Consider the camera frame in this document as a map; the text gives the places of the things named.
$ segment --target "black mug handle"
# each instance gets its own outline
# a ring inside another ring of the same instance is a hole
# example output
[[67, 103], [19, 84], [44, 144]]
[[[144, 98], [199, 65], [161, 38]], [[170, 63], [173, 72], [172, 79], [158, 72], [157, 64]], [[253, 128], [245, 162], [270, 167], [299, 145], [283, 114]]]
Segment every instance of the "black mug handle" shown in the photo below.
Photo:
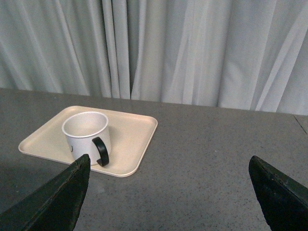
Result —
[[92, 141], [95, 144], [95, 146], [97, 147], [97, 150], [98, 150], [98, 152], [100, 153], [100, 156], [101, 156], [101, 158], [97, 160], [97, 163], [100, 166], [105, 166], [105, 165], [109, 164], [108, 151], [107, 151], [107, 148], [106, 148], [104, 142], [102, 141], [102, 139], [99, 138], [99, 137], [95, 137]]

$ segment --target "white mug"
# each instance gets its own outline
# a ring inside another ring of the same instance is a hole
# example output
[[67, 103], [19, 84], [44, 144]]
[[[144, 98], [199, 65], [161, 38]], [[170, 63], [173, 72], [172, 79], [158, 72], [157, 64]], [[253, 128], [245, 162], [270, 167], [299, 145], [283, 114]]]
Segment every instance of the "white mug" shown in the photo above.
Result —
[[108, 117], [100, 112], [82, 112], [69, 117], [62, 125], [73, 158], [88, 154], [91, 165], [109, 163], [111, 142]]

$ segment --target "table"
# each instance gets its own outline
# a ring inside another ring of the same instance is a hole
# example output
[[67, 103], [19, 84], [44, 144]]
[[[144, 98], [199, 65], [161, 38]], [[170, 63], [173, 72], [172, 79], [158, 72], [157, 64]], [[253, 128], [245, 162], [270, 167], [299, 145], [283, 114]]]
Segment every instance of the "table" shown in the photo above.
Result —
[[67, 167], [18, 144], [72, 105], [158, 121], [133, 175], [90, 173], [76, 231], [269, 231], [248, 173], [253, 155], [308, 187], [307, 116], [0, 89], [0, 213]]

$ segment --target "tray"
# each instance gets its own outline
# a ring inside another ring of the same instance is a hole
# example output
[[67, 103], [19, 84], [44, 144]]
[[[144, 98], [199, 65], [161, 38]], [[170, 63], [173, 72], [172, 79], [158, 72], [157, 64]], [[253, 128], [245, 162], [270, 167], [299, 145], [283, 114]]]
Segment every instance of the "tray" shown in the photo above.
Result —
[[86, 111], [102, 112], [108, 116], [112, 145], [110, 163], [104, 167], [93, 165], [91, 170], [115, 177], [128, 177], [136, 172], [158, 124], [150, 116], [82, 106], [67, 107], [24, 139], [18, 146], [19, 151], [71, 164], [74, 159], [61, 126], [70, 116]]

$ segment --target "table surface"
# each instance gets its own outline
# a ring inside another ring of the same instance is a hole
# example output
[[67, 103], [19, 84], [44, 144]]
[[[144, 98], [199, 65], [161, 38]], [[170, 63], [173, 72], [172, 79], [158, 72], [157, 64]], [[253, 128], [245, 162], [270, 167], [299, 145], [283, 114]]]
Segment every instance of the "table surface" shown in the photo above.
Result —
[[90, 173], [76, 231], [269, 231], [248, 173], [253, 155], [308, 187], [307, 116], [0, 89], [0, 213], [67, 167], [18, 144], [72, 105], [158, 121], [133, 175]]

